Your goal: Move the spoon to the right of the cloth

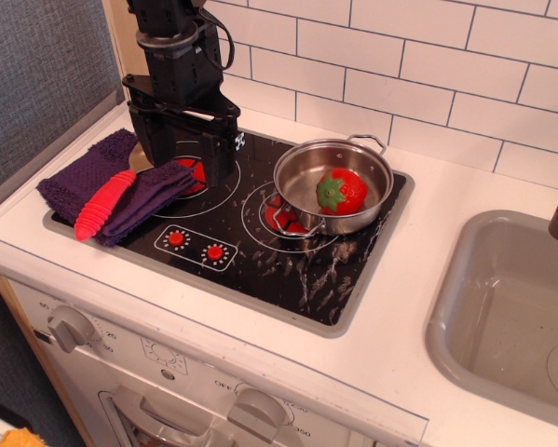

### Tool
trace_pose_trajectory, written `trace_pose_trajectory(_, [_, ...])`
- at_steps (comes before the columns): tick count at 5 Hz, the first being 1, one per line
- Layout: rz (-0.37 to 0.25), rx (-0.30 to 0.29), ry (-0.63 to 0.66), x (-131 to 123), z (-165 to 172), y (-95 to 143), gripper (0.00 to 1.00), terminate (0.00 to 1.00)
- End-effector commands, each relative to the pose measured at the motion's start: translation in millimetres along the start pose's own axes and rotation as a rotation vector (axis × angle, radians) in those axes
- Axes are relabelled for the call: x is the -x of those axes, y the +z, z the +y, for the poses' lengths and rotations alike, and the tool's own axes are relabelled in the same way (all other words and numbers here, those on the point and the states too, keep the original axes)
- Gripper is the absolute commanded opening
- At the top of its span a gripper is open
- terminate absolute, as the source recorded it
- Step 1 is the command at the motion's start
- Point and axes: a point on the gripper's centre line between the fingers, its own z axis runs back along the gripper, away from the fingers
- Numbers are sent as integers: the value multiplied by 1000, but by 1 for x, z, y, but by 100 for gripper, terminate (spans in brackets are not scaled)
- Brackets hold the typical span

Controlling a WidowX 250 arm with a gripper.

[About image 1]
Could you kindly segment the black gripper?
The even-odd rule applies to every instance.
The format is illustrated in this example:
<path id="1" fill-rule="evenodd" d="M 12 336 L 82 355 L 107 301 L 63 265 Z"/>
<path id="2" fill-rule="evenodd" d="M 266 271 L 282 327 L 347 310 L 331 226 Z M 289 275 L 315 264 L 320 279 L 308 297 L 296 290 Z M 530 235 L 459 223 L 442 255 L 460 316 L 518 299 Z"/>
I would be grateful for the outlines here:
<path id="1" fill-rule="evenodd" d="M 208 187 L 234 170 L 239 108 L 221 92 L 225 67 L 218 46 L 145 47 L 148 74 L 128 74 L 128 103 L 147 159 L 161 167 L 175 155 L 173 127 L 199 127 Z"/>

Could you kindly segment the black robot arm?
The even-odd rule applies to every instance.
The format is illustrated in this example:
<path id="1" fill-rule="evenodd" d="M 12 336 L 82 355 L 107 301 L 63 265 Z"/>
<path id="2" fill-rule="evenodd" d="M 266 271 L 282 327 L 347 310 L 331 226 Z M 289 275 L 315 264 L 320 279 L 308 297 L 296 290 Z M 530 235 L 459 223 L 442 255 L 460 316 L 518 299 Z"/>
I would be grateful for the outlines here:
<path id="1" fill-rule="evenodd" d="M 194 141 L 209 187 L 234 169 L 240 110 L 221 91 L 223 24 L 201 1 L 130 1 L 136 41 L 148 73 L 127 74 L 131 121 L 147 159 L 159 167 L 179 154 L 177 142 Z"/>

